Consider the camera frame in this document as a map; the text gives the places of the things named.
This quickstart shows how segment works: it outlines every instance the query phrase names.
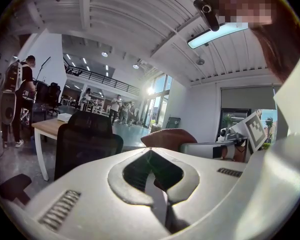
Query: man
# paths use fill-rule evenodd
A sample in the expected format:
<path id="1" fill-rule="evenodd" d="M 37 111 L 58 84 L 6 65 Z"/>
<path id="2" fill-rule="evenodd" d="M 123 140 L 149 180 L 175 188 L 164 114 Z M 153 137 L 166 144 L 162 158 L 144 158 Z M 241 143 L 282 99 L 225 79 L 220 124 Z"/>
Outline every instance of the man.
<path id="1" fill-rule="evenodd" d="M 132 125 L 132 120 L 135 119 L 135 115 L 134 115 L 135 110 L 136 110 L 135 104 L 132 103 L 132 104 L 131 104 L 131 108 L 130 108 L 130 113 L 128 113 L 128 121 L 127 121 L 127 124 L 128 124 L 129 127 L 131 127 L 131 125 Z"/>
<path id="2" fill-rule="evenodd" d="M 21 62 L 22 66 L 22 84 L 20 88 L 15 92 L 16 101 L 15 101 L 15 114 L 12 121 L 12 130 L 15 140 L 15 147 L 20 148 L 25 142 L 20 139 L 20 113 L 23 106 L 23 92 L 25 89 L 35 92 L 36 87 L 32 78 L 32 69 L 36 66 L 36 58 L 32 55 L 26 58 L 25 62 Z M 4 148 L 8 147 L 8 125 L 1 123 L 2 130 L 2 140 Z"/>
<path id="3" fill-rule="evenodd" d="M 130 109 L 131 109 L 131 102 L 128 102 L 125 106 L 122 106 L 122 113 L 120 115 L 119 118 L 119 124 L 122 123 L 122 119 L 123 119 L 123 124 L 126 125 L 127 124 L 127 119 L 128 119 L 128 114 L 130 114 Z"/>
<path id="4" fill-rule="evenodd" d="M 111 101 L 111 104 L 112 105 L 110 109 L 109 118 L 111 119 L 111 117 L 113 116 L 112 125 L 114 125 L 115 119 L 118 114 L 118 110 L 122 106 L 121 95 L 118 94 L 118 96 Z"/>

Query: vent grille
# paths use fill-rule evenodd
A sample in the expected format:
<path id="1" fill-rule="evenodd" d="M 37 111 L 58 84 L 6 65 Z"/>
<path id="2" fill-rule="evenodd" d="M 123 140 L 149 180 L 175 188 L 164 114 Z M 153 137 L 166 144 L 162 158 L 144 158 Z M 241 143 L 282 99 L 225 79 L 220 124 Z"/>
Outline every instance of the vent grille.
<path id="1" fill-rule="evenodd" d="M 45 213 L 45 215 L 39 220 L 39 223 L 44 225 L 51 231 L 58 231 L 63 224 L 71 210 L 77 203 L 80 197 L 80 193 L 67 190 L 63 196 Z"/>

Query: desk leg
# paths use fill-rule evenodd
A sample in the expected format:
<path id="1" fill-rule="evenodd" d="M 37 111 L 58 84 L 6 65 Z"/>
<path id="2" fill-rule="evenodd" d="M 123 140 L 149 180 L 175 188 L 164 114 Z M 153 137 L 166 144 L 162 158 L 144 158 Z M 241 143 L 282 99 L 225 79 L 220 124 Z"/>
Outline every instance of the desk leg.
<path id="1" fill-rule="evenodd" d="M 42 149 L 41 149 L 41 135 L 38 132 L 37 129 L 34 129 L 34 142 L 35 142 L 35 149 L 36 149 L 36 155 L 38 157 L 38 162 L 39 162 L 39 166 L 40 166 L 40 170 L 43 176 L 43 179 L 45 181 L 49 180 L 48 177 L 48 173 L 47 173 L 47 169 L 46 169 L 46 165 L 45 165 L 45 161 L 44 161 L 44 157 L 42 155 Z"/>

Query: white shirt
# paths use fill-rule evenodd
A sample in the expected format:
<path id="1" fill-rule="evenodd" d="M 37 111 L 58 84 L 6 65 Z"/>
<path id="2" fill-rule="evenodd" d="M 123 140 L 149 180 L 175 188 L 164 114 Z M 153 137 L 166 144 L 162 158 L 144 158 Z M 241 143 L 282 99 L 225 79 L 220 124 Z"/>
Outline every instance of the white shirt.
<path id="1" fill-rule="evenodd" d="M 114 110 L 114 111 L 117 111 L 119 110 L 119 107 L 122 106 L 122 103 L 121 103 L 121 100 L 117 99 L 117 98 L 114 98 L 112 100 L 112 105 L 111 105 L 111 109 Z"/>
<path id="2" fill-rule="evenodd" d="M 125 108 L 123 108 L 122 110 L 128 113 L 128 110 L 131 109 L 131 105 L 128 104 L 125 106 Z"/>

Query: white box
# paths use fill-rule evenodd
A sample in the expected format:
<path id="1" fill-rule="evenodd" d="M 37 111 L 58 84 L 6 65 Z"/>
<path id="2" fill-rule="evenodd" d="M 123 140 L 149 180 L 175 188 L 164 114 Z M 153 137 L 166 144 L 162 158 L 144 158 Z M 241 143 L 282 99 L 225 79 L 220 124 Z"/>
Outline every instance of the white box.
<path id="1" fill-rule="evenodd" d="M 63 122 L 68 122 L 72 114 L 68 113 L 63 113 L 63 114 L 58 114 L 58 120 L 63 121 Z"/>

